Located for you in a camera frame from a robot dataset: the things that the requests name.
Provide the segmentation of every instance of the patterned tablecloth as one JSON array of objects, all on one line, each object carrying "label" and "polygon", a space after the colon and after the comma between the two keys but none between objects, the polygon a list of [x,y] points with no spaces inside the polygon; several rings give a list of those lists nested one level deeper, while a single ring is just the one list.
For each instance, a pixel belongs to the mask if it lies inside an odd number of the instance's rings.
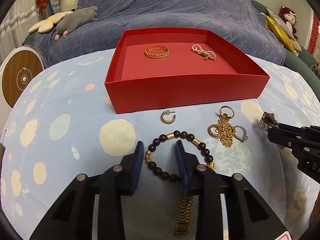
[{"label": "patterned tablecloth", "polygon": [[[293,239],[306,230],[319,185],[297,170],[297,160],[289,149],[278,149],[257,125],[263,111],[274,112],[279,122],[289,125],[320,125],[320,103],[298,73],[251,57],[271,76],[258,99],[174,107],[170,110],[176,111],[177,119],[166,125],[160,121],[163,109],[114,112],[104,87],[113,52],[95,52],[46,69],[30,82],[8,118],[1,204],[23,239],[30,238],[77,174],[101,174],[133,152],[138,140],[147,147],[153,138],[174,130],[191,132],[204,141],[218,173],[242,173],[285,223]],[[231,148],[207,133],[223,105],[235,111],[230,123],[248,131],[249,139],[244,143],[234,139]],[[174,143],[161,144],[152,156],[169,173],[178,172]],[[204,163],[191,143],[183,141],[183,145]],[[172,234],[180,196],[178,185],[160,180],[143,164],[135,195],[122,198],[127,239],[175,239]],[[185,239],[195,237],[196,215],[197,199]]]}]

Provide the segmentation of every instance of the silver screw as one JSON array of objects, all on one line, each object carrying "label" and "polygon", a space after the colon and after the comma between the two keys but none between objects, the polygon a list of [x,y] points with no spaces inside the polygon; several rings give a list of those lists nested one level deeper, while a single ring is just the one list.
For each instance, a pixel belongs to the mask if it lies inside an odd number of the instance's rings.
[{"label": "silver screw", "polygon": [[77,176],[77,180],[79,180],[79,181],[83,181],[83,180],[85,180],[87,178],[87,176],[85,175],[85,174],[79,174],[78,176]]},{"label": "silver screw", "polygon": [[242,180],[242,179],[243,179],[243,176],[242,176],[242,174],[240,174],[240,173],[235,173],[235,174],[233,174],[233,177],[234,177],[236,180]]},{"label": "silver screw", "polygon": [[197,170],[198,171],[205,171],[207,169],[207,166],[203,165],[203,164],[199,164],[197,166]]},{"label": "silver screw", "polygon": [[123,167],[121,165],[116,165],[113,166],[113,171],[118,172],[118,171],[122,171]]}]

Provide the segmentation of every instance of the red plush toy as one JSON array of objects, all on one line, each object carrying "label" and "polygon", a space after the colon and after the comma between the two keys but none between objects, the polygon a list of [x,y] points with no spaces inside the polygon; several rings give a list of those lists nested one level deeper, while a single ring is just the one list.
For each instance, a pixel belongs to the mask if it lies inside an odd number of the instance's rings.
[{"label": "red plush toy", "polygon": [[[284,21],[284,23],[287,25],[289,30],[292,32],[292,34],[297,33],[296,28],[294,27],[295,23],[297,22],[297,15],[294,11],[289,9],[286,6],[281,6],[280,12],[279,12],[280,18]],[[295,40],[298,41],[298,37],[296,35],[293,35]]]}]

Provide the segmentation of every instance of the jewelry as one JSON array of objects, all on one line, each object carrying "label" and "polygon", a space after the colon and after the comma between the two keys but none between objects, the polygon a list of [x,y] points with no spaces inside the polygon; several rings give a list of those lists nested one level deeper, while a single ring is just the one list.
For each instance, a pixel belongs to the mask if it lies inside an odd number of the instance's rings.
[{"label": "jewelry", "polygon": [[[165,53],[163,53],[163,54],[150,54],[150,53],[148,53],[148,51],[153,50],[153,49],[161,49],[161,50],[164,50]],[[153,59],[165,58],[169,55],[169,48],[166,46],[162,46],[162,45],[150,46],[144,50],[144,55],[146,55],[148,58],[153,58]]]},{"label": "jewelry", "polygon": [[204,60],[208,60],[208,59],[212,59],[212,60],[215,60],[216,59],[216,54],[213,52],[213,51],[205,51],[201,48],[201,46],[199,44],[195,44],[192,46],[191,50],[194,52],[194,53],[197,53],[201,56],[203,56]]},{"label": "jewelry", "polygon": [[269,129],[271,129],[274,126],[279,127],[279,122],[276,120],[275,114],[264,112],[260,119],[260,127],[267,132]]},{"label": "jewelry", "polygon": [[175,111],[170,112],[170,110],[166,110],[166,111],[162,112],[161,117],[160,117],[161,122],[163,122],[163,123],[165,123],[165,124],[172,124],[172,123],[174,123],[174,121],[176,120],[176,115],[175,115],[175,114],[173,115],[173,118],[172,118],[172,120],[170,120],[170,121],[167,121],[166,119],[163,118],[164,115],[166,115],[166,114],[173,114],[173,113],[175,113]]},{"label": "jewelry", "polygon": [[[163,180],[169,180],[171,182],[177,182],[179,180],[179,177],[177,174],[169,175],[168,172],[162,171],[162,169],[158,167],[155,162],[151,161],[151,158],[150,158],[151,153],[156,150],[157,146],[159,146],[160,143],[165,142],[167,140],[171,140],[173,138],[179,138],[179,137],[181,139],[187,139],[189,142],[192,142],[201,151],[202,156],[205,157],[204,160],[208,163],[207,166],[211,169],[215,169],[213,156],[209,155],[210,150],[206,148],[206,144],[204,142],[201,142],[199,139],[195,138],[195,136],[192,133],[188,134],[186,131],[180,132],[178,130],[175,130],[173,133],[169,133],[167,135],[161,134],[159,138],[153,139],[152,144],[148,146],[148,150],[146,151],[144,158],[148,164],[148,168],[150,170],[153,170],[153,173],[155,175],[160,176],[160,178]],[[175,236],[188,235],[190,220],[191,220],[192,204],[193,204],[193,196],[187,196],[182,191],[179,212],[177,215],[177,223],[174,231]]]},{"label": "jewelry", "polygon": [[[228,116],[226,113],[222,113],[223,108],[230,109],[232,111],[232,116]],[[219,138],[222,145],[227,148],[230,148],[232,146],[232,141],[233,141],[232,137],[235,137],[241,142],[244,142],[248,139],[247,131],[244,127],[239,125],[236,125],[235,127],[233,127],[229,123],[229,120],[235,116],[235,112],[230,106],[222,106],[220,108],[219,113],[220,115],[219,115],[218,124],[212,124],[208,127],[208,133],[211,137]],[[212,128],[215,128],[216,133],[212,132],[211,130]],[[244,132],[243,137],[239,137],[236,135],[236,128],[240,128]]]}]

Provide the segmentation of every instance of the round wooden panel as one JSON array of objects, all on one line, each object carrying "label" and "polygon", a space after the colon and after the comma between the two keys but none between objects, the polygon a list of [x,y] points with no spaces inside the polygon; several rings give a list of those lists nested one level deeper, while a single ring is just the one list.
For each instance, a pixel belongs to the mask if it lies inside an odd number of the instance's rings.
[{"label": "round wooden panel", "polygon": [[5,100],[11,107],[30,81],[42,70],[41,61],[31,51],[19,51],[9,59],[3,72],[2,90]]}]

